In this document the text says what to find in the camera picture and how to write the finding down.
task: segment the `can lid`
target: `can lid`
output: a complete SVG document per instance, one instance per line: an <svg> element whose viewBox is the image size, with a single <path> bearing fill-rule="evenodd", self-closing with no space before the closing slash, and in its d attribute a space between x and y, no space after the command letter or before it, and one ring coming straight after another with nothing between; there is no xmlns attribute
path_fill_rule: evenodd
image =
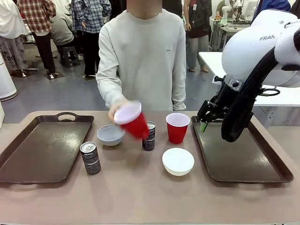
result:
<svg viewBox="0 0 300 225"><path fill-rule="evenodd" d="M80 151L83 153L90 153L96 149L96 143L94 142L86 142L80 146Z"/></svg>
<svg viewBox="0 0 300 225"><path fill-rule="evenodd" d="M155 123L154 122L152 122L152 121L147 121L147 126L148 126L148 129L149 130L152 130L152 129L154 129L155 128Z"/></svg>

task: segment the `plaid shirt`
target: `plaid shirt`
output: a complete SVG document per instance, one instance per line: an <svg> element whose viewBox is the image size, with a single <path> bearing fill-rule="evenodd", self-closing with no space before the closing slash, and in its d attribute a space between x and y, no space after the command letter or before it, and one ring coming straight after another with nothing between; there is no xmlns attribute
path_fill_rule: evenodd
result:
<svg viewBox="0 0 300 225"><path fill-rule="evenodd" d="M88 33L99 33L103 27L103 17L110 15L109 0L72 0L73 29Z"/></svg>
<svg viewBox="0 0 300 225"><path fill-rule="evenodd" d="M51 0L17 0L29 29L34 33L51 31L49 17L56 16Z"/></svg>

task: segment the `person's neck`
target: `person's neck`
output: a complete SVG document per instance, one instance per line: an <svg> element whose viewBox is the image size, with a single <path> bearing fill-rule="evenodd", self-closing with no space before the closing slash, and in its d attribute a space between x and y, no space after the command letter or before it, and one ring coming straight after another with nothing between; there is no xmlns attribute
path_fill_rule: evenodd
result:
<svg viewBox="0 0 300 225"><path fill-rule="evenodd" d="M141 20L149 20L157 16L159 13L132 13L133 16Z"/></svg>

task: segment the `soda can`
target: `soda can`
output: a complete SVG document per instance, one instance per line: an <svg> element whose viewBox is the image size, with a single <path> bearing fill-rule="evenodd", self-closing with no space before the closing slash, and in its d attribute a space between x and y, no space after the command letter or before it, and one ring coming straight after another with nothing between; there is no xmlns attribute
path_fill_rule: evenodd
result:
<svg viewBox="0 0 300 225"><path fill-rule="evenodd" d="M96 174L101 170L100 159L98 156L97 145L94 142L86 142L80 146L86 172Z"/></svg>
<svg viewBox="0 0 300 225"><path fill-rule="evenodd" d="M155 123L152 121L147 122L149 129L149 136L146 139L142 140L142 148L145 151L152 151L155 147Z"/></svg>

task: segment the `robotic hand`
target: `robotic hand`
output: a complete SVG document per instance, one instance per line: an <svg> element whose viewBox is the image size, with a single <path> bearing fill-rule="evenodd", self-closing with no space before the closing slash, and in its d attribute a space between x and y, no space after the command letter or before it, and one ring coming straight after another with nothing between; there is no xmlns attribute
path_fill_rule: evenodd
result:
<svg viewBox="0 0 300 225"><path fill-rule="evenodd" d="M247 128L262 85L300 87L300 20L288 12L264 10L252 25L236 33L222 55L222 79L218 95L204 101L198 112L204 123L222 122L222 138L236 141Z"/></svg>

